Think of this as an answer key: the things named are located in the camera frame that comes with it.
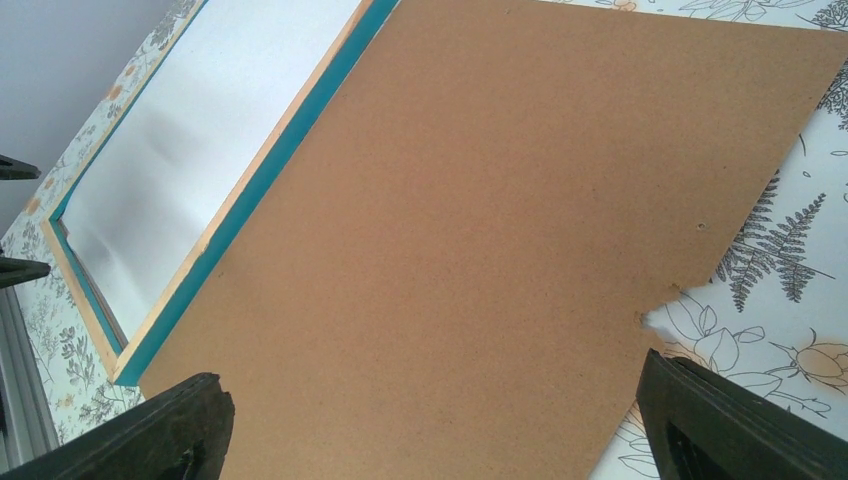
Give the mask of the brown backing board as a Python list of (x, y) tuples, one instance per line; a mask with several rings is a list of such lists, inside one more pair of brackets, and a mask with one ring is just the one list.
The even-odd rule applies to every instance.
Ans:
[(227, 479), (584, 479), (657, 310), (754, 386), (736, 246), (847, 37), (402, 1), (141, 380), (235, 403)]

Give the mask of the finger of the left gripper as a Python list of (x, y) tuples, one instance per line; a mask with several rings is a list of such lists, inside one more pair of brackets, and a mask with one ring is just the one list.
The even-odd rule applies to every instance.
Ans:
[(50, 265), (44, 262), (2, 257), (0, 288), (10, 288), (46, 277), (50, 271)]
[(41, 170), (31, 164), (0, 155), (0, 180), (35, 180), (41, 176)]

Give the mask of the sunflower photo print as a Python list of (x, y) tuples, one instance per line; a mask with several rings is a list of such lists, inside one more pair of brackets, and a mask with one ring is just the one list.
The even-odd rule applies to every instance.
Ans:
[(205, 3), (61, 214), (126, 344), (356, 9), (348, 0)]

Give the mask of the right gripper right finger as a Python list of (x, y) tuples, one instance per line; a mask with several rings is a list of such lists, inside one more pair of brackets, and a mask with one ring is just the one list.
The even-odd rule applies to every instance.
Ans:
[(688, 358), (647, 352), (637, 404), (662, 479), (844, 479), (847, 443)]

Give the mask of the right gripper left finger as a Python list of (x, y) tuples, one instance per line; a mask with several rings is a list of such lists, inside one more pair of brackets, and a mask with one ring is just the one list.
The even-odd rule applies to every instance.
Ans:
[(1, 477), (217, 480), (234, 415), (220, 376), (198, 373)]

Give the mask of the teal wooden picture frame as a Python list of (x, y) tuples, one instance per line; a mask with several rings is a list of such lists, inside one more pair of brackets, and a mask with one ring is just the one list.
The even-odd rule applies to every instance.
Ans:
[(93, 282), (85, 279), (82, 265), (72, 253), (66, 234), (61, 231), (60, 216), (75, 189), (73, 185), (68, 187), (42, 228), (111, 383), (138, 386), (163, 348), (173, 350), (181, 347), (192, 364), (200, 364), (202, 358), (197, 348), (189, 346), (186, 329), (175, 341), (170, 341), (169, 336), (180, 322), (197, 321), (203, 313), (210, 312), (211, 292), (205, 288), (205, 283), (212, 282), (217, 288), (223, 287), (224, 276), (232, 269), (221, 266), (220, 261), (232, 260), (228, 248), (396, 5), (394, 1), (362, 1), (357, 5), (223, 206), (177, 269), (163, 296), (142, 322), (139, 333), (126, 345), (118, 341), (116, 328), (110, 326), (103, 306), (94, 297)]

